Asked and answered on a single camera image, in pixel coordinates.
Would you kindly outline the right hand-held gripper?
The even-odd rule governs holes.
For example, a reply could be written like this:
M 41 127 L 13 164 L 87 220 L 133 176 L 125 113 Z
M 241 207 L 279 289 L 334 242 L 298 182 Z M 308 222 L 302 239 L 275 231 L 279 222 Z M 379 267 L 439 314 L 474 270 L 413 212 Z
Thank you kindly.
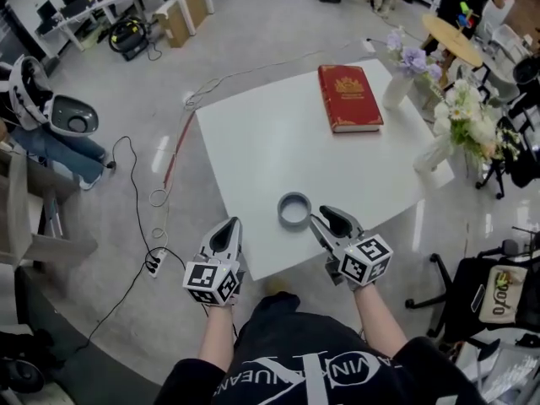
M 393 250 L 380 234 L 362 235 L 359 221 L 342 209 L 322 205 L 319 212 L 329 227 L 311 214 L 309 228 L 319 245 L 331 251 L 325 269 L 336 285 L 346 283 L 350 290 L 361 289 L 385 274 Z M 353 240 L 339 244 L 338 238 L 345 237 Z

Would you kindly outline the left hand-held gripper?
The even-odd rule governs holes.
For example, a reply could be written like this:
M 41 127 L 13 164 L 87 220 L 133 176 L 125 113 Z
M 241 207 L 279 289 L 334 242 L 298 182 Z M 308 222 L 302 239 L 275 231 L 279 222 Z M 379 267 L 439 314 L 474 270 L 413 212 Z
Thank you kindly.
M 238 217 L 217 224 L 202 239 L 200 255 L 186 264 L 182 288 L 194 301 L 206 306 L 234 304 L 246 273 L 240 266 L 243 225 Z

